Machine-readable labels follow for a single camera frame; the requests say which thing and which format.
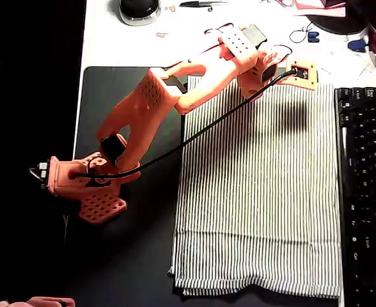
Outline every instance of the white desk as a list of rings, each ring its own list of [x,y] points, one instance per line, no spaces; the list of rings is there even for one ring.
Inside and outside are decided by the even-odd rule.
[[[368,54],[347,49],[346,41],[358,39],[359,35],[332,35],[312,27],[320,33],[320,43],[308,43],[306,39],[295,44],[289,40],[289,34],[306,27],[309,21],[306,17],[291,16],[274,1],[238,0],[215,6],[213,12],[206,8],[180,8],[180,2],[162,0],[162,7],[174,5],[175,12],[162,9],[157,22],[131,27],[117,17],[118,0],[87,0],[75,140],[82,77],[87,67],[166,67],[188,58],[190,51],[195,50],[195,37],[203,35],[204,30],[227,22],[255,24],[270,43],[288,45],[293,56],[316,61],[324,69],[319,71],[322,83],[334,83],[337,87],[376,86],[376,69]],[[161,38],[156,33],[168,34]]]

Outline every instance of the perforated plate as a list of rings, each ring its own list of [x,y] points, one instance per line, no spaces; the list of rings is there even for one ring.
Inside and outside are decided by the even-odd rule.
[[[92,194],[83,198],[79,216],[91,224],[100,224],[127,209],[127,203],[115,195]]]

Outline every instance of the striped cloth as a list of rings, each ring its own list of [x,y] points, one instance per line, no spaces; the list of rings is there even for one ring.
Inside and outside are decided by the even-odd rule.
[[[189,88],[201,77],[190,77]],[[236,81],[185,139],[242,101]],[[184,148],[169,272],[184,295],[339,296],[333,87],[274,86]]]

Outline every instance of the orange bracket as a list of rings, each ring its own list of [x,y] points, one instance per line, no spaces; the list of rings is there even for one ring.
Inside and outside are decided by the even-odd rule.
[[[318,83],[316,64],[310,61],[288,61],[287,70],[291,70],[293,67],[298,68],[297,75],[291,76],[279,82],[279,84],[288,84],[315,91]]]

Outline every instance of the robotic arm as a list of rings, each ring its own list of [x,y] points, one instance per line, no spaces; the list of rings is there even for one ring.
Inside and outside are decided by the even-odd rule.
[[[52,157],[40,163],[37,177],[43,187],[55,196],[80,201],[79,216],[84,220],[103,223],[127,208],[118,197],[120,184],[140,176],[139,160],[173,108],[186,114],[218,95],[236,77],[243,96],[249,98],[269,83],[276,64],[284,59],[267,48],[266,37],[253,25],[242,30],[225,25],[205,36],[210,46],[206,51],[168,70],[149,69],[134,91],[113,108],[97,131],[100,152],[81,160]],[[313,65],[291,67],[297,67],[288,73],[296,74],[291,84],[312,89]],[[186,92],[177,77],[191,74],[203,78],[197,88]],[[131,128],[128,142],[118,134],[127,125]]]

